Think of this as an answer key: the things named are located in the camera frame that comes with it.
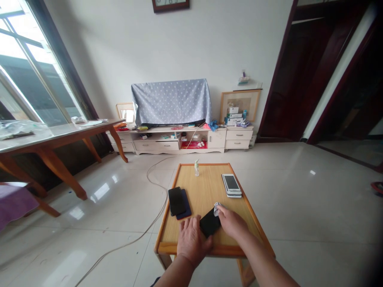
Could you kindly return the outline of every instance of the drawer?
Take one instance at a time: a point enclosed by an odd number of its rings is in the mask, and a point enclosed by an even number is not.
[[[236,131],[227,131],[226,139],[227,140],[250,140],[253,135],[253,131],[246,130],[236,130]]]
[[[146,142],[134,141],[136,150],[179,150],[178,141],[176,142]]]
[[[250,140],[227,140],[225,142],[225,149],[231,148],[249,148]]]
[[[107,134],[107,136],[111,140],[111,143],[116,143],[114,138],[110,134]],[[120,138],[122,144],[128,144],[133,142],[131,135],[118,135],[118,137]]]
[[[112,144],[112,147],[115,151],[118,151],[118,147],[115,143]],[[125,152],[129,152],[129,151],[134,151],[134,146],[132,143],[123,143],[122,144],[122,149],[125,151]]]

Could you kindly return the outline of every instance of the table leg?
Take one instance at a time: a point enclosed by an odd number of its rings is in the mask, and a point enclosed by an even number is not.
[[[251,269],[250,263],[243,268],[242,259],[237,259],[239,273],[241,275],[241,281],[243,287],[249,287],[255,280],[255,275]]]
[[[39,206],[37,207],[39,210],[42,210],[53,217],[59,217],[61,213],[59,213],[57,210],[55,210],[53,207],[51,207],[49,204],[43,202],[38,197],[35,197],[37,202],[39,203]]]
[[[115,128],[112,127],[109,131],[111,132],[111,136],[114,138],[114,140],[116,142],[116,145],[118,147],[118,151],[119,151],[122,159],[127,163],[128,159],[126,158],[126,156],[124,154],[124,150],[122,149],[120,137],[118,136],[117,132],[115,131]]]
[[[59,178],[62,179],[62,181],[64,181],[73,189],[78,198],[82,200],[88,199],[85,190],[77,182],[73,175],[71,175],[71,173],[67,170],[63,162],[58,158],[53,150],[46,147],[44,149],[38,149],[36,153],[41,157],[43,162],[50,168],[50,170],[52,170]]]
[[[17,177],[21,181],[30,183],[31,186],[36,190],[39,197],[46,197],[48,195],[45,188],[43,188],[39,183],[37,183],[33,178],[31,178],[29,174],[22,170],[11,156],[1,157],[0,167],[7,173],[10,173],[14,177]]]
[[[88,149],[91,151],[95,159],[98,161],[98,163],[101,163],[101,157],[97,153],[97,150],[95,149],[95,146],[93,145],[91,138],[84,138],[84,143],[87,145]]]
[[[166,270],[172,263],[172,259],[170,255],[167,255],[167,254],[156,254],[156,255],[162,267]]]

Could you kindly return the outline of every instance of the electrical cable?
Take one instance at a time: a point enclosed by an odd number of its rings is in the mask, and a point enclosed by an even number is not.
[[[189,142],[188,146],[187,146],[185,149],[188,149],[189,145],[192,143],[191,141],[192,141],[192,139],[193,139],[195,133],[196,133],[196,132],[199,130],[199,128],[202,127],[204,124],[206,124],[206,123],[203,123],[203,124],[201,124],[199,127],[197,127],[197,129],[195,130],[194,134],[191,136],[191,139],[190,139],[190,142]]]
[[[165,158],[165,159],[163,159],[163,160],[161,160],[161,161],[159,161],[159,162],[157,162],[157,163],[155,163],[154,165],[152,165],[149,169],[148,169],[148,171],[146,172],[146,178],[148,179],[148,181],[150,182],[150,183],[152,183],[152,184],[154,184],[154,185],[157,185],[157,186],[159,186],[159,187],[161,187],[161,188],[163,188],[164,190],[165,190],[165,194],[166,194],[166,199],[165,199],[165,201],[164,201],[164,204],[162,205],[162,208],[161,208],[161,210],[160,210],[160,212],[158,213],[158,215],[157,215],[157,217],[154,219],[154,221],[152,222],[152,224],[148,227],[148,229],[147,230],[145,230],[145,232],[140,236],[140,237],[138,237],[136,240],[133,240],[132,242],[129,242],[129,243],[127,243],[127,244],[124,244],[124,245],[122,245],[122,246],[120,246],[120,247],[117,247],[117,248],[115,248],[115,249],[113,249],[113,250],[111,250],[111,251],[108,251],[107,253],[105,253],[104,255],[102,255],[97,261],[96,261],[96,263],[95,264],[93,264],[93,266],[89,269],[89,271],[81,278],[81,280],[76,284],[76,286],[75,287],[78,287],[79,285],[80,285],[80,283],[96,268],[96,266],[101,262],[101,260],[103,260],[104,258],[105,258],[105,256],[107,256],[108,254],[110,254],[110,253],[112,253],[112,252],[114,252],[114,251],[117,251],[117,250],[119,250],[119,249],[121,249],[121,248],[124,248],[124,247],[126,247],[126,246],[128,246],[128,245],[131,245],[131,244],[133,244],[133,243],[135,243],[135,242],[137,242],[138,240],[140,240],[147,232],[148,232],[148,230],[153,226],[153,224],[157,221],[157,219],[161,216],[161,213],[162,213],[162,211],[164,210],[164,208],[165,208],[165,206],[166,206],[166,203],[167,203],[167,201],[168,201],[168,190],[165,188],[165,187],[163,187],[162,185],[159,185],[159,184],[157,184],[157,183],[154,183],[153,181],[151,181],[150,180],[150,178],[149,178],[149,172],[150,172],[150,170],[154,167],[154,166],[156,166],[157,164],[159,164],[160,162],[162,162],[162,161],[164,161],[164,160],[166,160],[166,159],[169,159],[169,158],[174,158],[174,157],[167,157],[167,158]]]

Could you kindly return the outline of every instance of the wall clock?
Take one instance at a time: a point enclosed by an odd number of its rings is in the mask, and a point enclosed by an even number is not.
[[[190,0],[152,0],[153,10],[155,13],[178,10],[178,9],[188,9],[190,8]]]

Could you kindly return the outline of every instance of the white tv cabinet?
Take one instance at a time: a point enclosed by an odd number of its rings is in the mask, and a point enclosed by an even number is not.
[[[204,136],[207,140],[206,149],[181,149],[180,139],[172,139],[170,136],[175,133],[186,132],[187,139],[191,140],[193,133],[200,134],[200,139]],[[142,140],[140,134],[151,133],[152,136]],[[125,152],[135,152],[136,154],[185,154],[185,153],[208,153],[212,151],[225,152],[226,149],[248,149],[253,127],[226,127],[218,128],[215,132],[204,128],[184,127],[182,130],[172,130],[171,127],[158,127],[146,131],[125,131],[117,132],[121,139],[122,149]],[[117,145],[112,136],[107,132],[115,151]]]

